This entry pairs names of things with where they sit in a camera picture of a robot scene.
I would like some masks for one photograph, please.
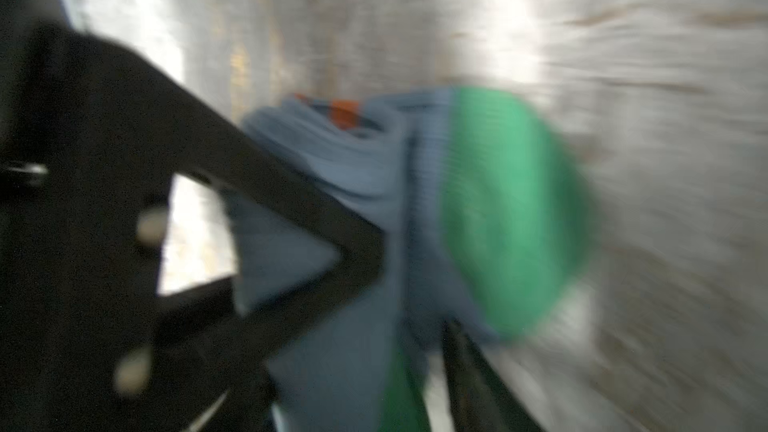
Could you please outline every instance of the folded cloth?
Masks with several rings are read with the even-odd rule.
[[[288,98],[279,108],[248,116],[242,128],[385,231],[382,276],[281,349],[266,367],[288,430],[369,432],[379,425],[402,318],[408,126],[397,110],[370,102],[360,107],[356,127],[342,130],[328,105]],[[241,313],[338,259],[330,244],[265,208],[233,194],[226,201],[240,257],[235,302]]]
[[[291,432],[369,432],[379,417],[381,432],[423,428],[418,391],[404,388],[426,371],[443,321],[457,320],[479,343],[517,338],[584,257],[581,178],[510,94],[462,87],[362,104],[289,98],[248,116],[243,130],[386,232],[382,278],[267,361]],[[241,313],[338,260],[331,245],[269,210],[227,201]],[[392,409],[381,414],[382,404]]]
[[[447,318],[459,320],[479,343],[498,340],[442,239],[442,178],[455,100],[456,91],[444,87],[374,97],[368,102],[400,111],[411,130],[406,161],[408,273],[404,326],[412,340],[406,337],[402,345],[411,367],[420,373],[426,371],[424,352],[440,347],[442,324]]]

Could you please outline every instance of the blue cloth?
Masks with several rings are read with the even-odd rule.
[[[423,352],[438,348],[447,317],[477,341],[495,338],[442,246],[439,194],[451,100],[449,89],[373,98],[361,104],[359,125],[350,130],[333,125],[328,102],[293,98],[244,120],[257,144],[386,232],[378,283],[266,363],[292,432],[376,430],[396,342],[423,373]],[[331,245],[271,211],[238,196],[227,202],[241,313],[338,260]]]
[[[473,340],[495,341],[469,287],[442,244],[440,191],[443,161],[449,146],[453,93],[449,88],[370,99],[400,111],[411,136],[406,162],[408,177],[406,332],[403,339],[411,366],[426,372],[424,351],[440,347],[442,323],[456,318]]]
[[[280,350],[266,366],[288,430],[369,432],[378,427],[405,267],[406,118],[379,102],[363,104],[360,127],[336,128],[321,103],[293,98],[247,117],[251,139],[386,232],[380,279]],[[330,244],[238,196],[227,203],[240,257],[241,312],[317,276],[338,259]]]

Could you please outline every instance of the bolt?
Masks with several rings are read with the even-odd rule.
[[[136,398],[147,389],[151,369],[152,349],[149,346],[131,350],[114,368],[114,391],[121,397]]]
[[[168,230],[168,207],[147,207],[136,221],[136,239],[147,248],[160,248]]]

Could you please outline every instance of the green cloth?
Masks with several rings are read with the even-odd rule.
[[[584,259],[584,181],[532,108],[506,92],[457,89],[451,129],[443,237],[490,325],[516,338]]]
[[[395,350],[384,391],[379,432],[429,432],[422,396],[423,379],[408,367],[402,350]]]

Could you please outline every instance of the orange tag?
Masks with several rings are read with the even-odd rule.
[[[356,100],[333,100],[331,102],[331,121],[341,130],[357,127],[360,115],[360,102]]]

